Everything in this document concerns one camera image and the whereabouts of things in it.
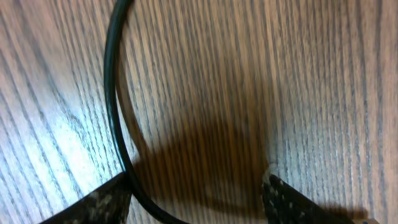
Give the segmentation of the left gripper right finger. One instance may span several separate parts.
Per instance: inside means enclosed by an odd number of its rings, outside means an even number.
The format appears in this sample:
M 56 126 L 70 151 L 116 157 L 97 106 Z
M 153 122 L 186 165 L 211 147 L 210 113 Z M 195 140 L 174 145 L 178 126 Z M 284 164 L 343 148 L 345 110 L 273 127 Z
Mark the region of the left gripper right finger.
M 262 177 L 261 200 L 269 223 L 350 224 L 349 218 L 328 213 L 268 169 Z

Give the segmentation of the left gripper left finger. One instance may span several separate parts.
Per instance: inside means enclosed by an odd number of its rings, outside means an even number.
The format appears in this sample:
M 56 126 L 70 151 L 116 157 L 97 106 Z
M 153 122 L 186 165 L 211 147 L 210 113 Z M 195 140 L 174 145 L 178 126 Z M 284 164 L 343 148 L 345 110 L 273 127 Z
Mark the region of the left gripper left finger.
M 44 223 L 126 223 L 131 197 L 126 175 L 120 173 Z

